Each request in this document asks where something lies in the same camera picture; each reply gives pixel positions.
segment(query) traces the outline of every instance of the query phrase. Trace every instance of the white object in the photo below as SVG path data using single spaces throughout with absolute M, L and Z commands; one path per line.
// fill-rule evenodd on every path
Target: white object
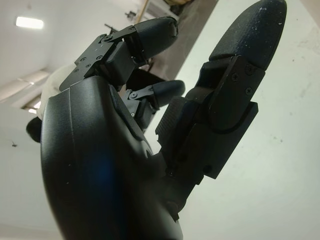
M 37 115 L 41 120 L 44 117 L 45 108 L 49 98 L 60 93 L 59 87 L 61 83 L 69 76 L 69 74 L 75 69 L 75 67 L 76 65 L 74 63 L 63 66 L 48 77 L 48 80 L 43 86 L 41 94 L 41 104 L 39 109 L 37 110 Z
M 15 25 L 22 28 L 43 29 L 44 21 L 31 17 L 18 16 Z
M 33 107 L 35 109 L 39 109 L 40 108 L 40 105 L 41 105 L 41 101 L 37 102 Z
M 48 76 L 49 72 L 40 70 L 24 77 L 19 77 L 14 81 L 10 81 L 5 85 L 0 86 L 0 102 L 5 103 L 11 96 L 16 95 L 28 87 L 32 87 L 37 83 L 40 83 L 41 81 L 44 81 L 44 79 L 46 79 Z
M 31 113 L 31 114 L 37 114 L 37 110 L 34 110 L 34 109 L 29 109 L 29 111 L 28 111 L 29 113 Z

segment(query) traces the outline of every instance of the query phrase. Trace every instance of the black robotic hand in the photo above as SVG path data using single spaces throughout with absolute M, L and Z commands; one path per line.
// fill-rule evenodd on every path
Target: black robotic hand
M 101 35 L 89 46 L 50 98 L 42 124 L 43 180 L 65 239 L 183 238 L 178 213 L 190 192 L 204 175 L 218 176 L 258 113 L 251 98 L 286 12 L 284 0 L 261 0 L 244 11 L 186 97 L 179 96 L 181 82 L 122 99 L 117 93 L 135 68 L 174 42 L 174 19 Z M 173 95 L 156 129 L 162 148 L 153 155 L 143 130 Z

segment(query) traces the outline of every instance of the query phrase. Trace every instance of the ceiling light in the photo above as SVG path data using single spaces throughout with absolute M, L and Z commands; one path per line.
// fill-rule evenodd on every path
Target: ceiling light
M 16 18 L 15 25 L 22 28 L 42 29 L 44 27 L 44 21 L 30 17 L 18 16 Z

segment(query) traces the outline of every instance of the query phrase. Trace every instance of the screw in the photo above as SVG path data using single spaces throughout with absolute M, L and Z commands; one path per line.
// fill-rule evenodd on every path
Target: screw
M 245 89 L 245 94 L 248 95 L 248 96 L 252 95 L 253 92 L 254 91 L 253 91 L 253 89 L 251 87 L 248 87 L 248 88 Z
M 135 92 L 130 94 L 130 98 L 133 98 L 133 99 L 135 99 L 137 96 L 138 96 L 138 94 L 136 94 Z
M 103 41 L 104 41 L 104 42 L 107 42 L 107 41 L 111 40 L 112 38 L 113 38 L 113 36 L 112 36 L 112 35 L 109 35 L 109 36 L 106 36 L 105 40 L 103 40 Z
M 238 78 L 239 78 L 239 76 L 238 76 L 238 74 L 236 72 L 234 74 L 232 74 L 232 76 L 231 76 L 231 79 L 234 82 L 238 81 Z
M 246 67 L 245 67 L 245 73 L 249 76 L 251 76 L 252 74 L 254 74 L 255 72 L 255 68 L 254 66 L 252 66 L 251 64 L 248 64 Z

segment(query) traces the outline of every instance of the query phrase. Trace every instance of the prosthetic hand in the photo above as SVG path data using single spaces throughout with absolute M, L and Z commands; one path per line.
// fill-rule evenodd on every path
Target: prosthetic hand
M 89 46 L 49 99 L 42 124 L 43 180 L 66 240 L 183 238 L 178 213 L 190 192 L 204 175 L 218 176 L 258 113 L 251 98 L 286 11 L 284 0 L 262 0 L 243 12 L 186 97 L 181 82 L 129 90 L 122 99 L 117 93 L 135 68 L 175 41 L 174 19 L 101 35 Z M 170 99 L 154 155 L 143 131 Z

